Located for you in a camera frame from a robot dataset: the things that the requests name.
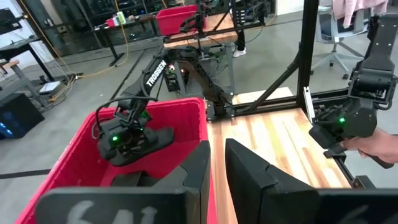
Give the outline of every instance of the red plastic bin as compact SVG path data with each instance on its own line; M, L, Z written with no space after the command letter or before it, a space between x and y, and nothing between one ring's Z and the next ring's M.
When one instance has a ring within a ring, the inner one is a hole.
M161 178L178 166L202 140L207 140L205 103L199 98L151 103L147 106L154 118L148 127L159 129L174 128L175 141L163 150L150 154L128 166L114 167L100 158L96 141L91 137L95 114L90 114L77 131L72 141L54 165L46 180L34 194L16 224L36 224L34 208L40 196L50 189L68 186L110 186L115 175L146 171ZM114 108L100 111L100 118L112 118ZM156 161L156 167L147 161ZM210 175L210 193L207 220L217 224L213 180Z
M156 15L156 20L157 24L159 25L160 33L162 35L172 35L180 33L181 24L186 19L192 17L196 13L197 9L197 5L190 5L160 10Z

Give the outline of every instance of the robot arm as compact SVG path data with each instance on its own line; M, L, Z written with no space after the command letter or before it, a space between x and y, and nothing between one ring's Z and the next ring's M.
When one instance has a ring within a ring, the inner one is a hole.
M178 62L189 71L203 88L204 97L213 103L215 116L226 116L226 104L230 104L223 89L215 85L198 63L198 52L195 48L165 49L161 48L154 56L141 77L128 86L121 97L114 99L96 111L96 125L99 136L98 149L101 157L114 166L128 165L150 153L161 150L174 141L172 128L152 130L146 124L152 118L146 111L150 92L169 66ZM100 123L99 110L112 102L118 102L114 118Z
M356 136L372 136L377 126L377 110L388 110L392 106L397 77L390 57L397 22L397 14L371 18L368 33L371 42L364 60L357 63L351 74L348 101L322 110L314 119L310 135L322 148L329 149ZM346 149L335 150L339 154ZM370 157L386 169L393 166L378 157Z

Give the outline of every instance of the black monitor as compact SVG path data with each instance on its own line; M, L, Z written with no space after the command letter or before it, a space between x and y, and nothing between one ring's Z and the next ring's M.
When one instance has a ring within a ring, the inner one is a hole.
M0 35L22 28L9 8L0 9Z

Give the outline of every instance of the computer tower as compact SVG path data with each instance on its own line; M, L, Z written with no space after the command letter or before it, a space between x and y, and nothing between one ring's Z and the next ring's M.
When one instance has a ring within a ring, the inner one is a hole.
M6 138L22 138L43 120L23 93L11 94L0 101L0 135Z

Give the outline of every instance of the pink jacket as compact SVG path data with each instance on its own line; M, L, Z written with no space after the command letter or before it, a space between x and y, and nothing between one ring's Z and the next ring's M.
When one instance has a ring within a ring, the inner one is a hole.
M374 8L376 14L387 11L388 0L333 0L332 8L336 19L344 18L343 26L351 25L351 18L355 11Z

